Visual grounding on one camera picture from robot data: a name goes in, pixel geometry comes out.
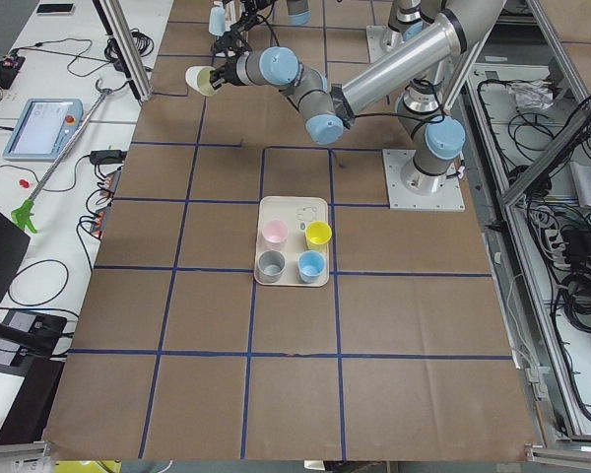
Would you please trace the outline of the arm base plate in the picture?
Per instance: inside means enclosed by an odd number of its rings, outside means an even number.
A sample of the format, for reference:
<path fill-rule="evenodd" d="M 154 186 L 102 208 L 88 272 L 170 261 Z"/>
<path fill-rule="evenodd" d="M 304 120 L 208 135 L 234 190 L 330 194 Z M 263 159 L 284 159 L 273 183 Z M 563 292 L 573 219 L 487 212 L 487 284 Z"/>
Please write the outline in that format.
<path fill-rule="evenodd" d="M 383 149 L 383 168 L 389 207 L 392 210 L 463 212 L 466 209 L 455 166 L 440 176 L 429 176 L 415 167 L 414 150 Z"/>
<path fill-rule="evenodd" d="M 370 63 L 377 61 L 403 42 L 402 35 L 389 27 L 367 26 L 365 34 Z"/>

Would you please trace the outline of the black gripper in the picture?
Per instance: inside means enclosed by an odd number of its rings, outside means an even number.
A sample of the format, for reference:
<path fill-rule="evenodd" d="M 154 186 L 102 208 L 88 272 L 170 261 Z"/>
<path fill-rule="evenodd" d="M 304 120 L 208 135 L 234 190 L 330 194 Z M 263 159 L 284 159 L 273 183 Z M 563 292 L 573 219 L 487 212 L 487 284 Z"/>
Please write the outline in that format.
<path fill-rule="evenodd" d="M 214 90 L 218 90 L 225 84 L 239 85 L 239 78 L 236 72 L 237 60 L 238 58 L 236 56 L 229 57 L 223 65 L 210 72 L 209 81 Z"/>
<path fill-rule="evenodd" d="M 217 55 L 237 55 L 251 52 L 252 47 L 243 37 L 243 33 L 256 25 L 256 15 L 244 12 L 240 19 L 233 23 L 226 32 L 218 37 L 211 46 L 211 53 Z"/>

